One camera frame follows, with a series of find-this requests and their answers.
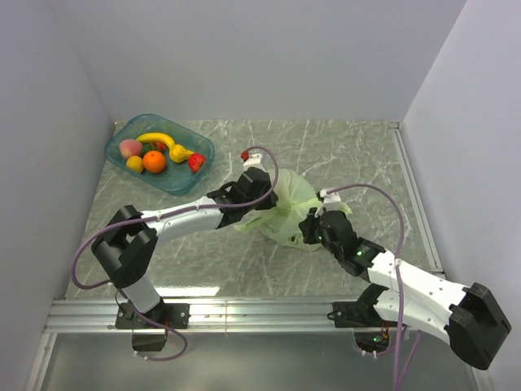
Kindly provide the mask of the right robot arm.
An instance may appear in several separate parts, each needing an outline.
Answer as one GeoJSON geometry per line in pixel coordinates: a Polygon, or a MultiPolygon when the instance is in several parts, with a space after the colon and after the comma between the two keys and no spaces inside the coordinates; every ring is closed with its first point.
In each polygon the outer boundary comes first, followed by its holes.
{"type": "Polygon", "coordinates": [[[310,209],[299,224],[305,244],[321,244],[348,274],[368,282],[357,300],[364,325],[404,325],[447,343],[465,363],[490,367],[511,325],[489,288],[447,281],[357,235],[346,214],[310,209]]]}

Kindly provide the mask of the light green plastic bag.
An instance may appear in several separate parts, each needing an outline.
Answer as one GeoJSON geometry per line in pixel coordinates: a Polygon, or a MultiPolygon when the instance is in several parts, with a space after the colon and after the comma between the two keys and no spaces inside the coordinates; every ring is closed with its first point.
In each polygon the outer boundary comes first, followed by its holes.
{"type": "Polygon", "coordinates": [[[298,225],[311,208],[319,208],[322,202],[317,191],[302,176],[291,169],[280,169],[274,188],[278,197],[276,206],[270,210],[254,210],[248,213],[235,230],[241,233],[258,231],[279,245],[312,252],[319,244],[305,244],[298,225]]]}

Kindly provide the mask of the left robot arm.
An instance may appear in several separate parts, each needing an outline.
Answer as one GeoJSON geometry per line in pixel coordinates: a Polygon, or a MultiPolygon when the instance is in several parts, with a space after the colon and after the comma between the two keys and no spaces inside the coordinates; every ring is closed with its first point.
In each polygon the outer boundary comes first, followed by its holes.
{"type": "Polygon", "coordinates": [[[199,231],[218,230],[240,222],[252,210],[268,210],[278,201],[274,187],[278,171],[268,174],[250,167],[236,181],[189,204],[169,209],[120,209],[97,236],[91,252],[109,281],[129,301],[135,318],[144,327],[167,323],[163,298],[147,277],[158,244],[199,231]]]}

